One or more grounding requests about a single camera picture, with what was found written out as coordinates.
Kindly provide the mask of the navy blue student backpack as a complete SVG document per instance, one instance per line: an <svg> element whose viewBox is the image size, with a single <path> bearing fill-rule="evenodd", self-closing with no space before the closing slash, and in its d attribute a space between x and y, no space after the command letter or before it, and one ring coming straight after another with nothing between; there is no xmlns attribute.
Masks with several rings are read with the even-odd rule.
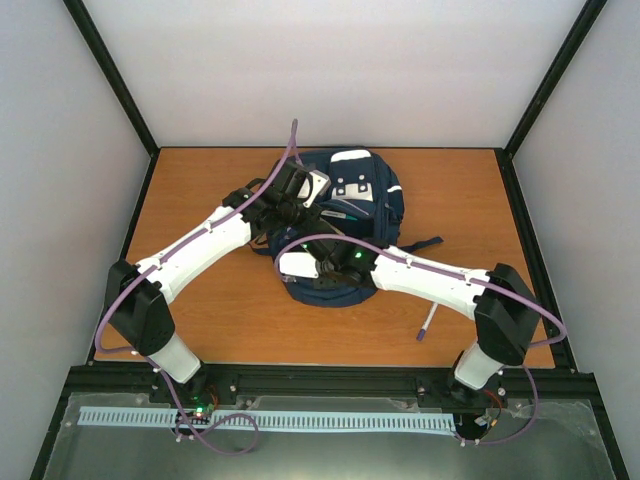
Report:
<svg viewBox="0 0 640 480"><path fill-rule="evenodd" d="M347 236L370 243L398 242L404 218L403 190L393 169L382 157L364 147L309 150L301 163L326 174L331 184L315 199L323 210L348 213L358 221L322 218ZM296 278L284 284L288 294L305 305L345 308L358 305L376 293L375 288L341 286L319 290L315 279Z"/></svg>

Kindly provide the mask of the purple whiteboard marker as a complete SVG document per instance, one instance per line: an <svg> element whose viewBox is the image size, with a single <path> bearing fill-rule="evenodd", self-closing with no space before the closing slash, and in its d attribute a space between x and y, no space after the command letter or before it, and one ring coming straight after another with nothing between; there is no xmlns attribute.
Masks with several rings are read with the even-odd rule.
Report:
<svg viewBox="0 0 640 480"><path fill-rule="evenodd" d="M431 308L430 308L430 310L429 310L429 312L427 314L427 317L424 320L423 324L421 325L421 328L420 328L420 330L419 330L419 332L418 332L418 334L416 336L416 340L417 341L421 342L424 339L424 337L426 336L426 333L427 333L427 331L429 329L429 326L430 326L430 324L431 324L431 322L432 322L432 320L433 320L433 318L434 318L434 316L435 316L435 314L437 312L438 307L439 307L438 303L433 303L431 305Z"/></svg>

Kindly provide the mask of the green whiteboard marker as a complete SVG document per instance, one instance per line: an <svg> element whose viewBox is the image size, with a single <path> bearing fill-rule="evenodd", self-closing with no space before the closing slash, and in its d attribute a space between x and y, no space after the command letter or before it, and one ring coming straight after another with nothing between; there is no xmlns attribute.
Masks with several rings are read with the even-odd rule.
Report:
<svg viewBox="0 0 640 480"><path fill-rule="evenodd" d="M329 218L333 218L333 219L341 219L341 220L348 220L348 221L358 221L358 218L350 215L348 213L344 213L344 212L339 212L339 211L334 211L334 210L323 210L321 212L321 215L324 217L329 217Z"/></svg>

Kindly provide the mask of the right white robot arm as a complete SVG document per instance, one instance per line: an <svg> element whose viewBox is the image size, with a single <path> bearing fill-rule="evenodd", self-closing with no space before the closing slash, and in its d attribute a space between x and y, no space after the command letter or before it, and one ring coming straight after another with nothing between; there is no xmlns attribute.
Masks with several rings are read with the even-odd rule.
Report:
<svg viewBox="0 0 640 480"><path fill-rule="evenodd" d="M451 266L392 245L344 239L310 240L303 248L321 276L351 286L375 287L426 299L475 324L476 338L456 359L442 393L469 404L504 366L523 364L540 315L534 296L511 266L492 270Z"/></svg>

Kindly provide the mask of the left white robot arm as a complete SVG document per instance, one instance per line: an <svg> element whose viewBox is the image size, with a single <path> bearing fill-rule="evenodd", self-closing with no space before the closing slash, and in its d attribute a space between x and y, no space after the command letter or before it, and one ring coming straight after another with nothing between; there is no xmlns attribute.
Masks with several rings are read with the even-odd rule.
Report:
<svg viewBox="0 0 640 480"><path fill-rule="evenodd" d="M287 161L264 181L231 192L200 225L160 252L109 270L102 324L126 341L127 351L146 358L172 380L186 402L201 400L208 378L201 360L179 337L169 309L180 292L232 251L261 235L293 227L318 215L314 200L329 177Z"/></svg>

